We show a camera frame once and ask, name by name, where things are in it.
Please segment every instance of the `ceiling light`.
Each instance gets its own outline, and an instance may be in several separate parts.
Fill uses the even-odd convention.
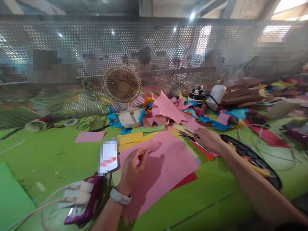
[[[193,19],[194,19],[194,17],[195,17],[195,13],[194,13],[194,12],[192,12],[192,14],[190,15],[190,20],[193,20]]]

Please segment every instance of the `purple case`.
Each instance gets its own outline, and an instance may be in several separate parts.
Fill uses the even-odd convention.
[[[65,225],[77,224],[79,228],[82,228],[88,221],[91,220],[98,208],[103,178],[97,176],[96,173],[94,176],[84,179],[84,181],[94,184],[93,190],[91,192],[91,198],[88,204],[74,205],[71,207],[64,221]]]

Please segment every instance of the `orange handle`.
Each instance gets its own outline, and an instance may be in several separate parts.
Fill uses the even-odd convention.
[[[213,160],[214,157],[213,155],[210,155],[207,151],[205,151],[203,148],[201,148],[199,145],[197,145],[195,142],[191,141],[197,148],[199,148],[199,150],[201,150],[201,152],[203,152],[209,160]]]

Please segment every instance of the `fan grille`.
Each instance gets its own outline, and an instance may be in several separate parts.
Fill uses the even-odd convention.
[[[141,81],[133,70],[116,66],[106,71],[103,77],[103,88],[115,101],[129,103],[140,94]]]

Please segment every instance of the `fan stand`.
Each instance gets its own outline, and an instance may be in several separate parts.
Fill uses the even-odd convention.
[[[131,103],[127,103],[128,109],[119,115],[119,120],[124,127],[139,127],[139,116],[142,112],[142,108],[132,107]]]

